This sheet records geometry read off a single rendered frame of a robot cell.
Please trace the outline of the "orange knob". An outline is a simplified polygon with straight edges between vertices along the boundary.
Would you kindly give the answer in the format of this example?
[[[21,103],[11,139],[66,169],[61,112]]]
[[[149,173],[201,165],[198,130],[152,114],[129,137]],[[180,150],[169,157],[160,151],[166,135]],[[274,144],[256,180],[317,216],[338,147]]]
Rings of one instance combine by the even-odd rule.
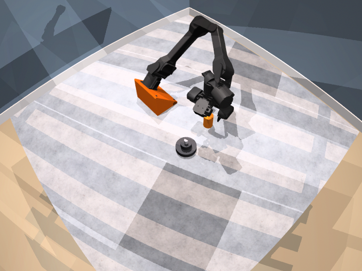
[[[204,117],[203,126],[209,129],[212,127],[212,124],[213,124],[213,114],[211,113],[210,117],[209,116]]]

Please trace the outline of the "black round pedestal with silver d-shaped shaft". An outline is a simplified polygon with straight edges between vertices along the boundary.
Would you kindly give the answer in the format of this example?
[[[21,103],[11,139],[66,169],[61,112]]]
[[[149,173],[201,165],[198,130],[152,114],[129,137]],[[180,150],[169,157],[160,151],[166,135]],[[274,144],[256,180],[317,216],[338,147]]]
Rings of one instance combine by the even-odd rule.
[[[182,137],[176,142],[175,148],[179,156],[190,157],[196,153],[197,144],[190,137]]]

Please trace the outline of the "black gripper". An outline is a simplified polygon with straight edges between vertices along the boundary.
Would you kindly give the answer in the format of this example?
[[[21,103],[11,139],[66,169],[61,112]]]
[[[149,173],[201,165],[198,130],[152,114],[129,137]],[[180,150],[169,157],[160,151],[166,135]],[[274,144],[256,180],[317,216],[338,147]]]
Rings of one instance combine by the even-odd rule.
[[[229,106],[227,108],[221,109],[219,107],[219,105],[216,103],[216,101],[213,99],[212,95],[209,95],[207,93],[204,92],[204,90],[199,89],[198,87],[194,86],[188,93],[187,93],[187,99],[189,99],[191,102],[196,103],[199,95],[202,95],[204,99],[211,99],[213,106],[217,109],[219,109],[218,111],[218,119],[217,122],[219,122],[219,120],[222,119],[227,119],[234,111],[234,107],[233,106]]]

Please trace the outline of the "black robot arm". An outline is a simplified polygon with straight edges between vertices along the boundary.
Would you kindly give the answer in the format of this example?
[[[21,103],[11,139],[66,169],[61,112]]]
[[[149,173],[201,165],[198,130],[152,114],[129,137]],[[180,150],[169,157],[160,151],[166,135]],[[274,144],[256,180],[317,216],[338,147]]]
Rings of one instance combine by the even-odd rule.
[[[143,81],[140,81],[148,89],[157,90],[162,78],[165,79],[177,69],[176,61],[198,38],[211,33],[214,49],[214,61],[211,70],[202,73],[204,77],[204,92],[212,95],[213,99],[221,109],[227,108],[232,104],[234,93],[230,90],[234,69],[228,58],[225,47],[224,30],[217,24],[214,24],[203,16],[196,16],[189,25],[189,31],[178,41],[173,49],[165,56],[159,58],[155,63],[148,65],[148,73]],[[223,79],[225,80],[223,80]],[[211,99],[204,99],[199,95],[197,102],[193,107],[195,114],[201,117],[211,115],[213,109]]]

